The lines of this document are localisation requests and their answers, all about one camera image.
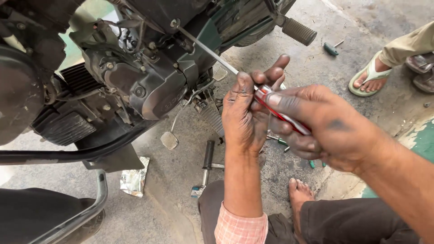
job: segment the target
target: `bare foot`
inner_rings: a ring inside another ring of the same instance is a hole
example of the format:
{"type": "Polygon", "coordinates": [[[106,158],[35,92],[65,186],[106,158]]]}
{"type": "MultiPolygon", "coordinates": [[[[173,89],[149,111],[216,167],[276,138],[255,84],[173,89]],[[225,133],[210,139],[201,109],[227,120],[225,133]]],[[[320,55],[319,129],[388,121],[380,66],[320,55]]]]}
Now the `bare foot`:
{"type": "Polygon", "coordinates": [[[315,195],[310,190],[309,185],[304,184],[299,179],[289,180],[289,201],[293,208],[294,234],[300,244],[306,244],[300,227],[300,211],[305,201],[315,201],[315,195]]]}
{"type": "MultiPolygon", "coordinates": [[[[386,71],[389,69],[391,69],[391,67],[389,67],[389,66],[385,65],[383,62],[381,62],[378,57],[375,59],[375,71],[383,72],[383,71],[386,71]]],[[[377,90],[381,89],[387,81],[387,78],[375,79],[375,80],[369,80],[365,84],[362,85],[362,83],[365,81],[366,77],[368,77],[368,73],[365,71],[360,75],[360,77],[357,80],[354,81],[353,86],[355,88],[359,88],[360,86],[362,86],[362,87],[360,87],[361,91],[366,90],[366,92],[373,92],[373,91],[377,91],[377,90]]]]}

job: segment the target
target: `foil packet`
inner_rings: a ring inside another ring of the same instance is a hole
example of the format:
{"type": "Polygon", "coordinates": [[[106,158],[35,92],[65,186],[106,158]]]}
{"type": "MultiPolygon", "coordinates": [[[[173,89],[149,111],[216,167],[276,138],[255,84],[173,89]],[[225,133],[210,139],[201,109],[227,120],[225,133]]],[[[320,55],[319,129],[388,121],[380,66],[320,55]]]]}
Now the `foil packet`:
{"type": "Polygon", "coordinates": [[[146,172],[148,171],[149,159],[139,157],[144,169],[123,170],[121,174],[121,190],[136,197],[143,197],[145,188],[146,172]]]}

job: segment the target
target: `dirty hand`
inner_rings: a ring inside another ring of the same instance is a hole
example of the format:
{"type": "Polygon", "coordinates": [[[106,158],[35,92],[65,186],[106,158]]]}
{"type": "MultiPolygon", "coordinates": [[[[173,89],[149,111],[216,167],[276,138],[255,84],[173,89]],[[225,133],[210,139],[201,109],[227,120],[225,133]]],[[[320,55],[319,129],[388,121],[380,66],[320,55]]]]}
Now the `dirty hand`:
{"type": "Polygon", "coordinates": [[[270,129],[301,158],[319,158],[340,171],[357,173],[363,163],[390,150],[386,133],[325,86],[286,89],[268,95],[266,102],[312,129],[312,136],[303,136],[287,122],[274,116],[270,120],[270,129]]]}
{"type": "Polygon", "coordinates": [[[226,138],[226,151],[257,157],[265,143],[269,112],[254,100],[254,82],[278,88],[285,79],[283,69],[289,56],[283,54],[266,72],[253,71],[237,74],[237,82],[223,100],[222,122],[226,138]]]}

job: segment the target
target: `fingernail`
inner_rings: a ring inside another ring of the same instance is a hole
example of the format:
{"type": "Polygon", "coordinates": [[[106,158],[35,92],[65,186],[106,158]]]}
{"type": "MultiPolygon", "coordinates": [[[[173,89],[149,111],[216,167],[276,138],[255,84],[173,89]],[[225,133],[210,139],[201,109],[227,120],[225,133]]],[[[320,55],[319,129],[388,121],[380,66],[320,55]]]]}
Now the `fingernail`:
{"type": "Polygon", "coordinates": [[[268,98],[268,103],[270,105],[273,106],[277,106],[280,102],[280,100],[282,99],[281,96],[277,95],[277,94],[272,94],[269,98],[268,98]]]}
{"type": "Polygon", "coordinates": [[[309,144],[307,145],[307,149],[309,149],[309,150],[314,150],[314,149],[315,149],[315,145],[314,145],[313,143],[309,143],[309,144]]]}

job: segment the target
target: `shirt sleeve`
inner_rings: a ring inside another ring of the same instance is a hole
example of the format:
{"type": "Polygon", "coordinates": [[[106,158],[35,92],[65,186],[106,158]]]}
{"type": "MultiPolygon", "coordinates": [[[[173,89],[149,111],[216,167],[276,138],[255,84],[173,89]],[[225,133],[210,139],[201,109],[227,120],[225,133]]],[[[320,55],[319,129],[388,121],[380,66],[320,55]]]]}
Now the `shirt sleeve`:
{"type": "Polygon", "coordinates": [[[243,218],[230,213],[223,205],[214,231],[217,244],[264,244],[268,233],[268,217],[243,218]]]}

